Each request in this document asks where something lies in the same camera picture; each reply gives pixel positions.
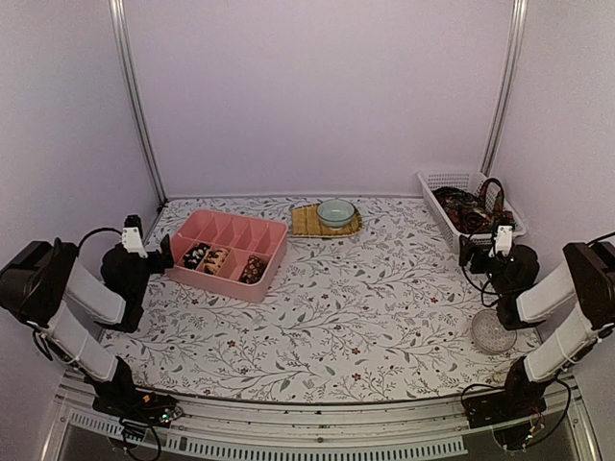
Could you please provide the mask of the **brown floral tie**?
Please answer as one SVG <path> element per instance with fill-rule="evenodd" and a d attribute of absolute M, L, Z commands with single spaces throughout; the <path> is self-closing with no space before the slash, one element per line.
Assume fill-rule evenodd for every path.
<path fill-rule="evenodd" d="M 266 267 L 267 263 L 263 259 L 256 255 L 250 255 L 238 281 L 245 284 L 255 284 L 262 278 Z"/>

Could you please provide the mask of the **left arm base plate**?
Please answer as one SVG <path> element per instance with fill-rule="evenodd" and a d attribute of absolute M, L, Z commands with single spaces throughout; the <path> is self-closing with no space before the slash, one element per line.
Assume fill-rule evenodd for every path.
<path fill-rule="evenodd" d="M 132 400 L 119 395 L 99 396 L 92 407 L 121 420 L 161 427 L 169 427 L 184 415 L 175 398 L 157 393 L 140 393 Z"/>

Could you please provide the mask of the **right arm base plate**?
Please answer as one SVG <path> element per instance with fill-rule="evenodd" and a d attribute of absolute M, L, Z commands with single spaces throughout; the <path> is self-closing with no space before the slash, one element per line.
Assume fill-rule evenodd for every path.
<path fill-rule="evenodd" d="M 543 391 L 512 391 L 478 383 L 462 391 L 460 403 L 471 428 L 537 416 L 547 409 Z"/>

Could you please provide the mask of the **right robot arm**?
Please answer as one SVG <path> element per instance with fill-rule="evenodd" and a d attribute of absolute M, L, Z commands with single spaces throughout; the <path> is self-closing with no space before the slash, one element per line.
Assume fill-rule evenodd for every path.
<path fill-rule="evenodd" d="M 564 260 L 538 280 L 535 250 L 512 240 L 501 226 L 489 246 L 470 236 L 459 237 L 459 265 L 478 264 L 493 287 L 496 314 L 504 329 L 533 328 L 561 306 L 574 306 L 563 322 L 536 350 L 517 359 L 504 387 L 463 403 L 472 416 L 527 416 L 541 408 L 545 390 L 558 375 L 578 363 L 614 329 L 614 246 L 612 234 L 564 246 Z"/>

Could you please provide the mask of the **pink divided organizer tray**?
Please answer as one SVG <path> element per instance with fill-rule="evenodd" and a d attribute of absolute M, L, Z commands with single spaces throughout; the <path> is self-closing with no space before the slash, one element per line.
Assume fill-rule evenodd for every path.
<path fill-rule="evenodd" d="M 199 209 L 170 240 L 179 283 L 249 303 L 260 303 L 283 260 L 288 225 Z"/>

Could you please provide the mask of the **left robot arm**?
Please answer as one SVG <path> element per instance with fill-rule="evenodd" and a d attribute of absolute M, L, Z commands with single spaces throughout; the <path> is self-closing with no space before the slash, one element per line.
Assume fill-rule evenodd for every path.
<path fill-rule="evenodd" d="M 32 329 L 45 354 L 55 352 L 81 371 L 95 390 L 97 411 L 163 419 L 176 400 L 138 390 L 126 361 L 106 350 L 69 307 L 80 306 L 102 328 L 137 330 L 149 278 L 173 268 L 174 257 L 168 236 L 158 250 L 148 252 L 138 225 L 120 234 L 120 243 L 103 257 L 99 277 L 81 262 L 80 245 L 60 239 L 31 242 L 1 270 L 1 306 Z"/>

